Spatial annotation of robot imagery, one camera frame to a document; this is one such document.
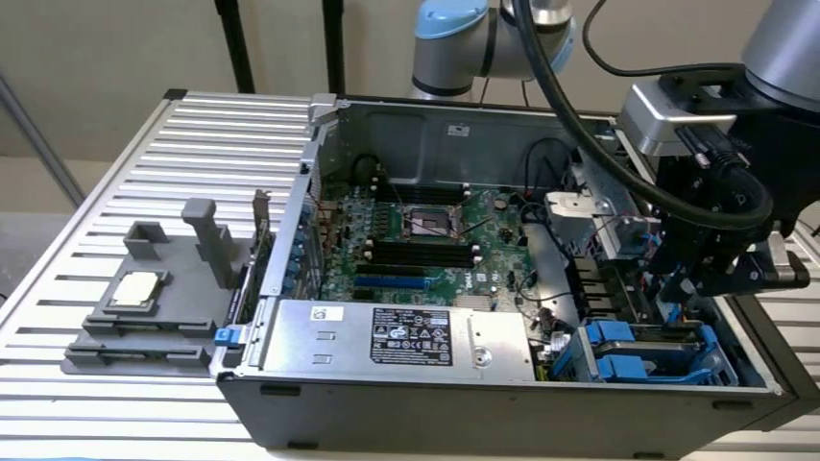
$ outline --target warning label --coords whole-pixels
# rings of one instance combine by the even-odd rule
[[[371,359],[384,364],[451,367],[450,312],[374,309]]]

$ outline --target blue release tab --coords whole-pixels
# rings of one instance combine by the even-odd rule
[[[630,324],[615,320],[596,320],[591,322],[587,325],[587,336],[590,336],[592,344],[604,343],[606,341],[635,342],[636,340]]]
[[[419,8],[415,36],[443,38],[462,32],[487,15],[487,0],[426,0]]]
[[[607,355],[598,360],[599,372],[604,381],[647,381],[643,360],[634,355]]]
[[[214,343],[218,346],[236,348],[240,345],[240,334],[238,329],[220,328],[214,335]]]

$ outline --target metal rack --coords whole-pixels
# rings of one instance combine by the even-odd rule
[[[295,158],[310,141],[307,98],[188,93],[163,101],[68,226],[0,310],[0,452],[10,457],[292,459],[250,439],[207,378],[67,376],[64,348],[94,310],[126,254],[135,220],[191,232],[188,197],[216,199],[216,221],[250,236],[250,199],[272,188],[276,219]],[[820,279],[820,246],[800,225],[790,249]],[[810,373],[820,381],[820,281],[759,297]],[[808,461],[820,457],[820,414],[774,432],[742,431],[687,456]],[[334,459],[382,459],[335,453]]]

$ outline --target white floor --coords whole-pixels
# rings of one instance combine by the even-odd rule
[[[68,160],[86,193],[103,178],[112,164],[107,161]],[[0,212],[63,213],[74,208],[43,164],[36,158],[0,157]]]
[[[70,160],[68,167],[88,193],[111,164]],[[72,213],[40,161],[0,157],[0,294],[11,294]]]

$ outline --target metal bracket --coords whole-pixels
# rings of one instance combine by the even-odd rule
[[[608,201],[596,200],[575,192],[550,192],[547,202],[550,211],[570,218],[592,218],[615,214]]]

